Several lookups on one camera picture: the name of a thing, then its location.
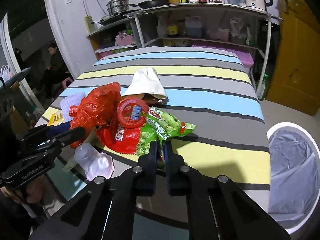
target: white wall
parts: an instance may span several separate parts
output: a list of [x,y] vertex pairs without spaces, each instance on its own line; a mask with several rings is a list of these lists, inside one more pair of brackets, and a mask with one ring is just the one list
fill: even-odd
[[[65,62],[70,67],[74,77],[81,73],[89,71],[90,67],[97,61],[89,40],[85,37],[88,34],[84,23],[85,10],[82,0],[71,0],[71,3],[65,4],[65,0],[51,0],[46,9],[54,36],[60,47]],[[106,11],[106,4],[110,0],[98,0]],[[139,3],[144,0],[130,0],[131,3]],[[274,15],[279,15],[277,11],[277,1],[268,8],[268,11]],[[105,13],[101,10],[96,0],[84,0],[89,15],[94,21],[99,21]]]
[[11,43],[13,49],[18,48],[22,51],[21,57],[26,60],[44,44],[52,40],[54,40],[54,37],[49,20],[43,19],[15,37]]

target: red label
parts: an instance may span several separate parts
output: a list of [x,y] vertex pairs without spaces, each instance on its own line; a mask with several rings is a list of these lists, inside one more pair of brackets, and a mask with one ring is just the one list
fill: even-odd
[[184,122],[181,122],[180,133],[183,133],[185,128],[186,128],[186,126],[185,126]]
[[149,114],[153,115],[157,119],[161,119],[161,116],[158,113],[156,113],[154,109],[150,109]]

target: pink basket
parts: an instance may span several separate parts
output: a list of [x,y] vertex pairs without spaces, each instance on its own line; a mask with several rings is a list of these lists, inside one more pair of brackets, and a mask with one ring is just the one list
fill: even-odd
[[136,42],[134,41],[134,37],[133,34],[131,35],[121,35],[117,38],[115,38],[118,46],[126,46],[126,45],[131,45],[131,44],[136,44]]

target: trash can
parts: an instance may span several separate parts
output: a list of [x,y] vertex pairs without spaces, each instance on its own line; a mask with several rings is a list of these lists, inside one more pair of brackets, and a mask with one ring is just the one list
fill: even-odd
[[292,234],[307,222],[319,200],[319,148],[306,130],[290,122],[274,125],[267,136],[271,163],[268,213]]

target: yellow door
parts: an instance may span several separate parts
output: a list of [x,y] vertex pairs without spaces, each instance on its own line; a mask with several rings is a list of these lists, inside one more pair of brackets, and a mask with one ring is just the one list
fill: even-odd
[[314,115],[320,107],[320,24],[304,0],[281,0],[281,40],[267,100]]

